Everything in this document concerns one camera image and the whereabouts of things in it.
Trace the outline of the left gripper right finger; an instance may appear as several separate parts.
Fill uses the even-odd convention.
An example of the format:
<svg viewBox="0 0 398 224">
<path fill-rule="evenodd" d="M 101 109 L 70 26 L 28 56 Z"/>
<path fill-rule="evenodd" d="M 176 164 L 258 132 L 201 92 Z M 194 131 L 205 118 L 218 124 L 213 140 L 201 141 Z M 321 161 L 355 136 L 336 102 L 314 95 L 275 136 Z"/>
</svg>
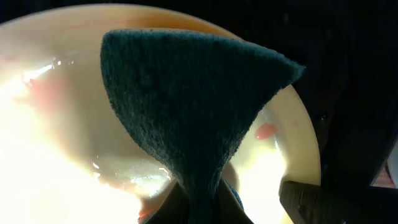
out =
<svg viewBox="0 0 398 224">
<path fill-rule="evenodd" d="M 213 222 L 219 224 L 253 224 L 240 207 L 228 184 L 221 179 L 215 196 Z"/>
</svg>

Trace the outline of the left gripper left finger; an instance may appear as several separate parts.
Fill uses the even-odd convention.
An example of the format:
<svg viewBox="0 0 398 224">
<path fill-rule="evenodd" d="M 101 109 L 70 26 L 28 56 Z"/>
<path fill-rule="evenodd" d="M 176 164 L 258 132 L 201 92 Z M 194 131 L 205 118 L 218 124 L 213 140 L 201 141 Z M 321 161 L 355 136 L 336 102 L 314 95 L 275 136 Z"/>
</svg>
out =
<svg viewBox="0 0 398 224">
<path fill-rule="evenodd" d="M 158 211 L 145 224 L 187 224 L 189 199 L 178 182 L 174 184 Z"/>
</svg>

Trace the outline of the green scouring sponge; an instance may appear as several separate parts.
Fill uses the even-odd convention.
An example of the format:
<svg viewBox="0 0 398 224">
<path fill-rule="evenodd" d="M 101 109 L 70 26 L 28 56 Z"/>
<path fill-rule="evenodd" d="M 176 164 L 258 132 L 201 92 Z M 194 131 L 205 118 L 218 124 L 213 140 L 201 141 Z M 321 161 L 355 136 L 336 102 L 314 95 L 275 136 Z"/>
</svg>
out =
<svg viewBox="0 0 398 224">
<path fill-rule="evenodd" d="M 187 196 L 186 223 L 221 220 L 224 166 L 258 112 L 304 70 L 273 50 L 188 30 L 113 30 L 100 65 L 116 116 Z"/>
</svg>

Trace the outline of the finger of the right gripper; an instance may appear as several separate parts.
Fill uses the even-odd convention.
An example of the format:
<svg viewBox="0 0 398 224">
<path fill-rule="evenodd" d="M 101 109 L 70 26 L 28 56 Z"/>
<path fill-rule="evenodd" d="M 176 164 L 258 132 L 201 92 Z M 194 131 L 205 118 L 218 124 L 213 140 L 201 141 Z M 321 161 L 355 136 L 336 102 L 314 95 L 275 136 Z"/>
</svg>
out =
<svg viewBox="0 0 398 224">
<path fill-rule="evenodd" d="M 280 203 L 298 224 L 397 224 L 397 189 L 366 187 L 338 194 L 320 186 L 285 181 Z"/>
</svg>

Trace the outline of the yellow plate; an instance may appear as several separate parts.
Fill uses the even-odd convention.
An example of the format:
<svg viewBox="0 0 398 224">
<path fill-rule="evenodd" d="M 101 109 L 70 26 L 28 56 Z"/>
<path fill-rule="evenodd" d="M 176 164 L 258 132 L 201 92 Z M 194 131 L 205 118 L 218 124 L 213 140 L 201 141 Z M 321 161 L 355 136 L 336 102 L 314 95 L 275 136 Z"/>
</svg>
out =
<svg viewBox="0 0 398 224">
<path fill-rule="evenodd" d="M 125 132 L 100 72 L 114 29 L 230 32 L 175 11 L 128 4 L 64 7 L 1 25 L 1 222 L 137 223 L 174 186 Z M 254 223 L 290 223 L 283 180 L 320 183 L 320 153 L 293 87 L 258 114 L 223 172 Z"/>
</svg>

